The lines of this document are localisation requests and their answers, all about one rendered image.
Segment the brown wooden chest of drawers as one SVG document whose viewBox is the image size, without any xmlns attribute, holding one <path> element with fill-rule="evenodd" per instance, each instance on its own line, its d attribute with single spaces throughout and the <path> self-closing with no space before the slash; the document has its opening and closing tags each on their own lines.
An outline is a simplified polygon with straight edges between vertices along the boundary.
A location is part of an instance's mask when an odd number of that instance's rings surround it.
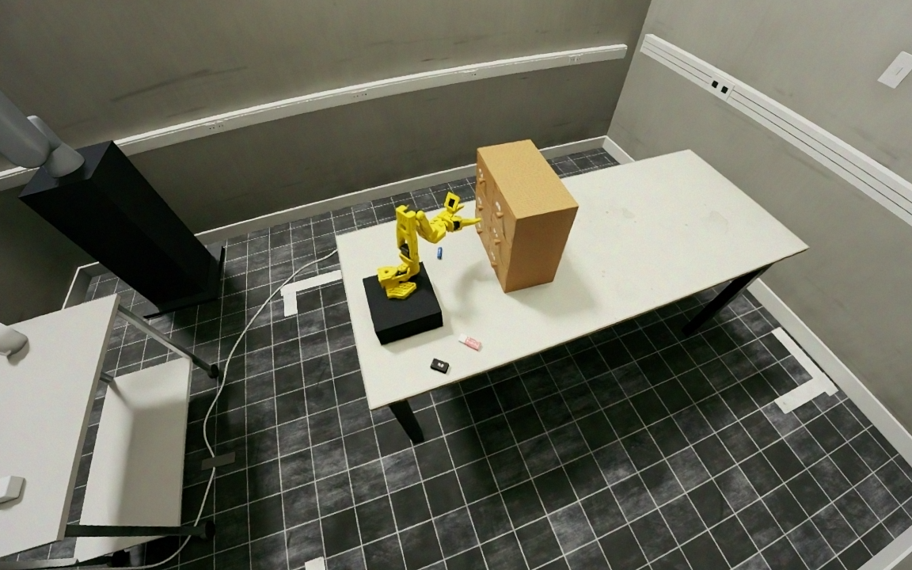
<svg viewBox="0 0 912 570">
<path fill-rule="evenodd" d="M 554 281 L 579 204 L 531 140 L 477 148 L 516 218 L 503 294 Z"/>
</svg>

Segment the red and white eraser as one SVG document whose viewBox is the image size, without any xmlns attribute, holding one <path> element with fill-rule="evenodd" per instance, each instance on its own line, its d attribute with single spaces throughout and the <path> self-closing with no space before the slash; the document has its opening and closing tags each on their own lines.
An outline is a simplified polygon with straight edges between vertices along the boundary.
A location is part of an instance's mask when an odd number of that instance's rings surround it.
<svg viewBox="0 0 912 570">
<path fill-rule="evenodd" d="M 467 336 L 465 333 L 461 333 L 460 338 L 458 338 L 458 342 L 474 350 L 477 350 L 477 352 L 481 347 L 481 342 L 479 342 L 479 340 L 469 338 L 469 336 Z"/>
</svg>

